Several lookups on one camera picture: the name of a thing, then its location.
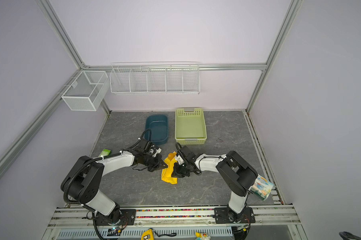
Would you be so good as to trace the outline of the yellow paper napkin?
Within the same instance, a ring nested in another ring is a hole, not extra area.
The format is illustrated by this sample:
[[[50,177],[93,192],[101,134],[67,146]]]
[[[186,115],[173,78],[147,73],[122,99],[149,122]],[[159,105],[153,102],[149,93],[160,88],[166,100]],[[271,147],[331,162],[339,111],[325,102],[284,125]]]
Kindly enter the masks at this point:
[[[164,160],[164,162],[165,162],[165,164],[167,164],[168,167],[162,170],[161,180],[166,183],[176,185],[178,183],[178,178],[172,177],[172,173],[174,172],[174,166],[175,166],[175,163],[177,163],[177,160],[175,159],[175,157],[171,161],[169,161],[166,158]]]

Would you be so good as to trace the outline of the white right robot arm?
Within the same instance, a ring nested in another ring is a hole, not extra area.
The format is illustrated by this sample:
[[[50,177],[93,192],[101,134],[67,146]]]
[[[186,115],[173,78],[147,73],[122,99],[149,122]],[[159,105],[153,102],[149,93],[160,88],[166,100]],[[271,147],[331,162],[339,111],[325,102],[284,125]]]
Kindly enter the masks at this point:
[[[223,155],[196,155],[187,146],[181,146],[179,143],[176,144],[176,148],[177,162],[174,164],[172,177],[189,177],[190,173],[198,176],[202,172],[219,173],[231,194],[225,214],[217,217],[229,223],[245,220],[250,224],[252,209],[246,202],[258,177],[257,171],[235,151]]]

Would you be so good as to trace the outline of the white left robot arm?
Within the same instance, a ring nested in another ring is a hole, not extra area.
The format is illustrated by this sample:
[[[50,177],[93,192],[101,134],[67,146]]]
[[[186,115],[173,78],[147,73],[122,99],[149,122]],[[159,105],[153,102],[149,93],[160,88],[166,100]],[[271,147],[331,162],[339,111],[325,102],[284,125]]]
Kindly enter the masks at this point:
[[[102,216],[110,225],[122,218],[120,205],[100,190],[103,176],[116,170],[141,164],[144,170],[154,172],[167,168],[162,149],[140,138],[131,147],[104,157],[80,157],[61,184],[63,199],[67,204],[79,204],[95,216]]]

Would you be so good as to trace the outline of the dark teal plastic tub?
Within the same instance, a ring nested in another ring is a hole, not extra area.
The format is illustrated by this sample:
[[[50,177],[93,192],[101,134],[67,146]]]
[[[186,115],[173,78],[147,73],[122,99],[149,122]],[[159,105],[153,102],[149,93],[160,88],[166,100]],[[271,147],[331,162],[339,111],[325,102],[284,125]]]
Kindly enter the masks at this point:
[[[145,129],[151,129],[151,142],[155,145],[167,143],[169,138],[169,123],[166,115],[151,115],[146,120]]]

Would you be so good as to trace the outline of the small green box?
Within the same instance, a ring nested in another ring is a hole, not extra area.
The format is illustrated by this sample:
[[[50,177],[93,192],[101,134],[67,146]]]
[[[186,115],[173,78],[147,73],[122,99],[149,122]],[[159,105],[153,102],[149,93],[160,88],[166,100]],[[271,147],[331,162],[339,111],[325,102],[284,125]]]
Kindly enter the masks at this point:
[[[105,156],[109,156],[110,154],[111,154],[111,150],[103,149],[98,157],[99,158],[104,158]]]

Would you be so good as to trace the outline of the light green perforated basket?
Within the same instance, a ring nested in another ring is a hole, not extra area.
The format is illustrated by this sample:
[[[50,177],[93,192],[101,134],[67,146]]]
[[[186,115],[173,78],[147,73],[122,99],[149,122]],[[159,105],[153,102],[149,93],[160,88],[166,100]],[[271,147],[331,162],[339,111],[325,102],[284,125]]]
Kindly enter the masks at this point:
[[[202,108],[178,108],[175,113],[175,140],[181,145],[204,145],[207,139]]]

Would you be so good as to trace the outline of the yellow handheld device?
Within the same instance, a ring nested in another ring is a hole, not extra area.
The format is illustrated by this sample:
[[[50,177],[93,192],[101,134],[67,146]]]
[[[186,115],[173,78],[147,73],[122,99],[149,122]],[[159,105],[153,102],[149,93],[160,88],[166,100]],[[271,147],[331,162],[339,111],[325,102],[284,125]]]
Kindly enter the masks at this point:
[[[148,229],[143,232],[141,240],[154,240],[154,231],[152,229]]]

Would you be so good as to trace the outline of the yellow white toy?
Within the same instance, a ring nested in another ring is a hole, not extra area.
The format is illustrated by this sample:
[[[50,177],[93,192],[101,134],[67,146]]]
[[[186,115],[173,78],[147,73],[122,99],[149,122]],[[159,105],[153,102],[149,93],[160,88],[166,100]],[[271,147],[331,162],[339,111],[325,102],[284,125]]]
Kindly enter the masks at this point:
[[[195,232],[195,240],[210,240],[210,235],[207,233],[198,233]]]

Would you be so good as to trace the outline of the colourful tissue packet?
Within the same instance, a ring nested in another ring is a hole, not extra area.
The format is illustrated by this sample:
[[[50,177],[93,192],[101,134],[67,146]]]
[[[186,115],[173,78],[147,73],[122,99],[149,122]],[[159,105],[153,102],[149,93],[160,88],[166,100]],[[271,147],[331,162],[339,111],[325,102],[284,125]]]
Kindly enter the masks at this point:
[[[249,191],[264,201],[269,197],[273,188],[274,184],[272,182],[269,182],[266,178],[258,175]]]

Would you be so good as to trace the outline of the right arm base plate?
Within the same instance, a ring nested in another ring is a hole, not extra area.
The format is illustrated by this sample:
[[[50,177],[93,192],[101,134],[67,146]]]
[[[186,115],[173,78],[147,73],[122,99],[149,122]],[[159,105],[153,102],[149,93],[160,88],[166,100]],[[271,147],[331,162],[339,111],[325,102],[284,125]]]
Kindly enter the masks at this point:
[[[255,223],[255,217],[253,209],[249,206],[245,208],[238,214],[234,210],[231,210],[229,207],[214,208],[213,217],[217,224],[252,224]]]

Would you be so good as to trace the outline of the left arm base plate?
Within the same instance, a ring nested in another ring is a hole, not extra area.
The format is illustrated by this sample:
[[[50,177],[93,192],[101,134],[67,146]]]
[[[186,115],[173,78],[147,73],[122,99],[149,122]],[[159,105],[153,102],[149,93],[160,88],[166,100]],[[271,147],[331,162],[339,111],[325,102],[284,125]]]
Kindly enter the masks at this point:
[[[95,218],[96,226],[132,226],[136,219],[136,209],[119,209],[109,216],[97,214]]]

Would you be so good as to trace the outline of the white mesh wall box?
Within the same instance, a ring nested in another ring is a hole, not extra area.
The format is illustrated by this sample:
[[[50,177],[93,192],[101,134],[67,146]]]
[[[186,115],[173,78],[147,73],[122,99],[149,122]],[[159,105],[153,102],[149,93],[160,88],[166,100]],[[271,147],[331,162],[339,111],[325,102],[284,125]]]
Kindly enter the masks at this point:
[[[62,94],[72,111],[95,112],[101,105],[110,81],[105,71],[81,71]]]

